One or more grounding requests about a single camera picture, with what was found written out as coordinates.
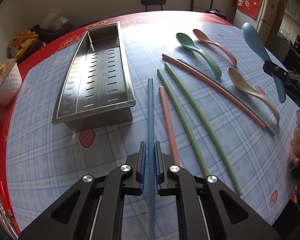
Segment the blue chopstick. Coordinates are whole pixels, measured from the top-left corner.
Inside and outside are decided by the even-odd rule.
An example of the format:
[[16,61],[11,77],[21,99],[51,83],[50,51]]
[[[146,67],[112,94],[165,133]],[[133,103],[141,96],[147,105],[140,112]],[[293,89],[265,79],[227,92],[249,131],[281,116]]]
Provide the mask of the blue chopstick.
[[153,79],[148,79],[148,174],[149,174],[149,239],[155,239],[155,157]]
[[208,85],[212,86],[215,90],[219,91],[224,96],[226,96],[230,101],[232,101],[247,115],[249,115],[254,120],[254,122],[256,122],[261,128],[266,129],[272,136],[275,136],[275,133],[264,123],[264,121],[262,121],[258,117],[258,115],[252,109],[250,109],[241,99],[235,96],[235,94],[229,92],[225,87],[220,85],[214,79],[205,75],[201,71],[196,70],[194,67],[190,66],[188,63],[184,62],[183,60],[177,59],[177,62],[180,64],[181,67],[185,68],[186,70],[189,70],[193,75],[200,78]]

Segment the beige spoon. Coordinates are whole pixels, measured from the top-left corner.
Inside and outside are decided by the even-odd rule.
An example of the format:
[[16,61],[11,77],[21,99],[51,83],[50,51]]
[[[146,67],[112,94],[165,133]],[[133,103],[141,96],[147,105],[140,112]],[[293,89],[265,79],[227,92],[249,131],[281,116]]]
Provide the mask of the beige spoon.
[[273,116],[275,117],[276,123],[279,124],[280,122],[280,114],[276,108],[276,106],[273,104],[273,102],[265,95],[259,93],[256,89],[254,89],[247,81],[243,78],[243,76],[233,67],[227,68],[228,75],[230,77],[230,80],[234,84],[234,86],[242,91],[245,94],[248,94],[250,96],[253,96],[261,101],[263,101],[267,107],[272,112]]

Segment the blue spoon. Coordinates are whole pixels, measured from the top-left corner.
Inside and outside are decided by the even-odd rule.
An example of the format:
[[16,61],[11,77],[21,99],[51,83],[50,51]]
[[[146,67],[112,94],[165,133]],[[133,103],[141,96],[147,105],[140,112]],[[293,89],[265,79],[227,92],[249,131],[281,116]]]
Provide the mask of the blue spoon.
[[[246,22],[242,25],[242,34],[246,44],[254,53],[256,53],[264,62],[271,61],[256,29],[250,23]],[[270,76],[274,79],[279,102],[284,103],[286,100],[286,92],[282,81],[275,75],[270,74]]]

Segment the green chopstick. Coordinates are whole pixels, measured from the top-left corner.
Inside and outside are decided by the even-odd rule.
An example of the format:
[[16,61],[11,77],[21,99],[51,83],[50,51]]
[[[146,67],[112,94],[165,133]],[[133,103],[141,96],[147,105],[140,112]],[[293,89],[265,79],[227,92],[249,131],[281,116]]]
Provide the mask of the green chopstick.
[[203,175],[206,177],[209,175],[209,171],[208,171],[208,168],[207,168],[207,165],[204,161],[204,158],[203,158],[203,154],[200,150],[200,147],[198,145],[198,142],[196,140],[196,137],[192,131],[192,128],[190,126],[190,123],[185,115],[185,112],[181,106],[181,103],[179,102],[175,92],[173,91],[173,88],[172,86],[170,85],[170,83],[168,82],[168,79],[166,77],[166,75],[164,74],[163,70],[162,69],[157,69],[157,74],[158,76],[160,77],[161,81],[162,81],[162,84],[164,85],[164,88],[167,90],[171,100],[172,100],[172,103],[178,113],[178,116],[181,120],[181,123],[183,124],[183,127],[186,131],[186,134],[189,138],[189,141],[191,143],[191,146],[194,150],[194,153],[197,157],[197,160],[198,160],[198,163],[200,165],[200,168],[202,169],[202,173]]
[[194,108],[195,112],[197,113],[197,115],[201,119],[202,123],[204,124],[204,126],[205,126],[206,130],[208,131],[211,139],[213,140],[213,142],[214,142],[221,158],[223,159],[223,162],[225,163],[225,165],[228,169],[228,172],[230,174],[230,177],[232,179],[232,182],[233,182],[233,184],[236,188],[236,191],[237,191],[238,195],[241,196],[242,195],[242,190],[241,190],[241,187],[239,185],[238,179],[235,175],[235,172],[232,168],[232,165],[230,164],[229,158],[228,158],[227,154],[225,153],[224,148],[221,145],[219,139],[217,138],[217,135],[215,134],[215,132],[214,132],[213,128],[211,127],[209,121],[205,117],[203,111],[200,109],[198,103],[196,102],[196,100],[194,99],[194,97],[192,96],[190,91],[184,85],[184,83],[181,80],[181,78],[179,77],[179,75],[172,69],[172,67],[170,66],[169,63],[167,63],[167,62],[165,63],[165,68],[170,73],[170,75],[173,77],[173,79],[175,80],[175,82],[177,83],[179,88],[183,91],[183,93],[185,94],[185,96],[189,100],[190,104]]

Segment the pink spoon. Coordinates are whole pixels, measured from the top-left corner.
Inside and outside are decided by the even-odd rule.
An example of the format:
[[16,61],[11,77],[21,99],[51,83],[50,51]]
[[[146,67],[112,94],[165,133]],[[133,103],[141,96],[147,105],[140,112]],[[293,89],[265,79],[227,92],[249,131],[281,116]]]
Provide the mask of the pink spoon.
[[199,29],[193,29],[193,33],[196,36],[196,38],[198,38],[198,40],[200,40],[200,42],[203,42],[204,44],[213,45],[213,46],[216,46],[219,49],[221,49],[226,54],[226,56],[230,59],[230,61],[232,62],[232,65],[233,66],[237,65],[237,59],[235,58],[235,56],[224,46],[209,39],[209,37]]

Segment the steel utensil tray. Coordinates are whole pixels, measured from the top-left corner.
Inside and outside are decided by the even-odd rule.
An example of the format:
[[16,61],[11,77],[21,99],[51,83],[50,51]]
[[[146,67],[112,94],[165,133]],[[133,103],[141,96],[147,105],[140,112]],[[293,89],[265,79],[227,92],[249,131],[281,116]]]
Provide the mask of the steel utensil tray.
[[74,132],[132,120],[136,104],[119,22],[87,30],[65,72],[52,124]]

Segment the pink chopstick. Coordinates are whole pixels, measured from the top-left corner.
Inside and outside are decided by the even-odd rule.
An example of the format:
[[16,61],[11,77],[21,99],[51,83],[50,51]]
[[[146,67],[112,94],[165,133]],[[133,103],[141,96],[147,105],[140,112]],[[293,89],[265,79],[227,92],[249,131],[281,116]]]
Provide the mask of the pink chopstick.
[[237,96],[232,94],[231,92],[227,91],[223,86],[221,86],[218,82],[213,80],[212,78],[208,77],[207,75],[203,74],[202,72],[196,70],[189,64],[186,64],[183,61],[180,61],[178,59],[174,59],[169,55],[162,54],[162,57],[166,59],[168,62],[173,63],[177,65],[178,67],[183,68],[184,70],[190,72],[195,77],[201,79],[208,85],[210,85],[212,88],[223,94],[225,97],[227,97],[232,103],[236,104],[241,110],[243,110],[247,115],[249,115],[254,122],[256,122],[261,128],[266,129],[266,124],[257,116],[257,114],[254,113],[253,110],[251,110],[241,99],[239,99]]
[[164,114],[165,126],[166,126],[166,131],[167,131],[171,156],[173,158],[173,161],[174,161],[175,165],[180,166],[179,154],[178,154],[177,144],[176,144],[174,130],[173,130],[172,119],[171,119],[170,110],[169,110],[169,107],[168,107],[168,101],[167,101],[164,86],[159,86],[159,96],[160,96],[162,111],[163,111],[163,114]]

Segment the white textured bowl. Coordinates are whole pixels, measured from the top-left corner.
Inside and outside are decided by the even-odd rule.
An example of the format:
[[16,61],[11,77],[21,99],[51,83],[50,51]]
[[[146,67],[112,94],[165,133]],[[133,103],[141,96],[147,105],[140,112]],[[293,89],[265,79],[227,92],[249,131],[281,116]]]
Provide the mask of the white textured bowl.
[[7,106],[18,94],[22,77],[18,65],[13,61],[0,77],[0,105]]

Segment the black stool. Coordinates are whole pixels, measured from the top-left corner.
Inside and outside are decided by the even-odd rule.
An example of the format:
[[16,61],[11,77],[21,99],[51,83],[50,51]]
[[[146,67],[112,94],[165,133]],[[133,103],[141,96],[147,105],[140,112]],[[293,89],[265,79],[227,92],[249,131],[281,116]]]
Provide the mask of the black stool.
[[141,4],[145,7],[145,12],[148,12],[149,6],[159,6],[160,10],[163,11],[166,0],[141,0]]

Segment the yellow and red clothes pile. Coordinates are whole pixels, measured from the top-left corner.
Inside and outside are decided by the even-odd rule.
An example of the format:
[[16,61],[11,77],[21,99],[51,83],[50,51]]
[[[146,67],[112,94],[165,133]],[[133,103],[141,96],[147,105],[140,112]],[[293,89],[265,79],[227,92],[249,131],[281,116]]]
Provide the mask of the yellow and red clothes pile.
[[9,42],[8,49],[10,56],[15,59],[17,64],[21,64],[46,45],[39,37],[39,34],[43,31],[40,25],[37,24],[30,30],[19,33],[17,38]]

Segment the white plastic bag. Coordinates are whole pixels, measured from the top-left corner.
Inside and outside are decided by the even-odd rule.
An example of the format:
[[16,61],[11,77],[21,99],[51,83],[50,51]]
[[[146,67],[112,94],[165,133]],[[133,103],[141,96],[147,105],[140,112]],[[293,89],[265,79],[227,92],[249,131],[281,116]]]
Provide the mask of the white plastic bag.
[[53,8],[43,19],[40,27],[47,31],[61,30],[68,23],[68,19],[61,15],[60,9]]

